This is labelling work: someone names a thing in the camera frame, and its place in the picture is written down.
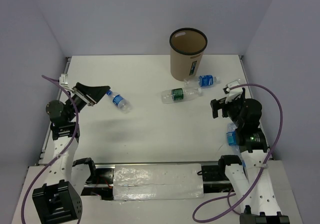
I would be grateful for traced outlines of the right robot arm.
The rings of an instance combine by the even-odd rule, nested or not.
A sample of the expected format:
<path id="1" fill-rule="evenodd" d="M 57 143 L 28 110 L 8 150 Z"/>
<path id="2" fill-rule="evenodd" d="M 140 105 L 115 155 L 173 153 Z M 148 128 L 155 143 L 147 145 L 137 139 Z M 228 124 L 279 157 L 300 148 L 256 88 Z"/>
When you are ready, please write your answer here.
<path id="1" fill-rule="evenodd" d="M 245 89 L 210 102 L 213 118 L 222 111 L 224 118 L 235 124 L 235 139 L 240 155 L 223 155 L 218 161 L 217 174 L 231 182 L 238 199 L 241 224 L 288 224 L 290 219 L 278 205 L 267 168 L 269 149 L 260 128 L 262 105 L 245 97 Z"/>

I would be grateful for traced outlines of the crushed blue label bottle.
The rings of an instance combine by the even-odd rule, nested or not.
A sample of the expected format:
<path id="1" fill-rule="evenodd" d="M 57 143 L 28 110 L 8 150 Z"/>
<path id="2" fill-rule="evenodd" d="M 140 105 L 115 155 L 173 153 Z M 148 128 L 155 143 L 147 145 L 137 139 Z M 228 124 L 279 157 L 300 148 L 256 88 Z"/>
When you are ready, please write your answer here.
<path id="1" fill-rule="evenodd" d="M 239 146 L 236 141 L 236 125 L 231 122 L 226 126 L 226 141 L 231 147 L 233 153 L 241 158 Z"/>

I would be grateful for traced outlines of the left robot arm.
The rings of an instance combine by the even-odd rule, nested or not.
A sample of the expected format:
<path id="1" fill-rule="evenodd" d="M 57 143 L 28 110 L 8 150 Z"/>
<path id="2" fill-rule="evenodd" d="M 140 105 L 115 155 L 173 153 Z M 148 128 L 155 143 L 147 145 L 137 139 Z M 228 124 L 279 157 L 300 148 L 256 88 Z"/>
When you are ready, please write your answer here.
<path id="1" fill-rule="evenodd" d="M 47 104 L 54 163 L 49 165 L 43 185 L 32 193 L 42 224 L 62 224 L 81 218 L 81 193 L 86 183 L 98 178 L 98 170 L 90 157 L 74 159 L 80 139 L 79 112 L 85 106 L 97 104 L 109 90 L 108 85 L 86 86 L 78 82 L 72 88 L 72 98 Z"/>

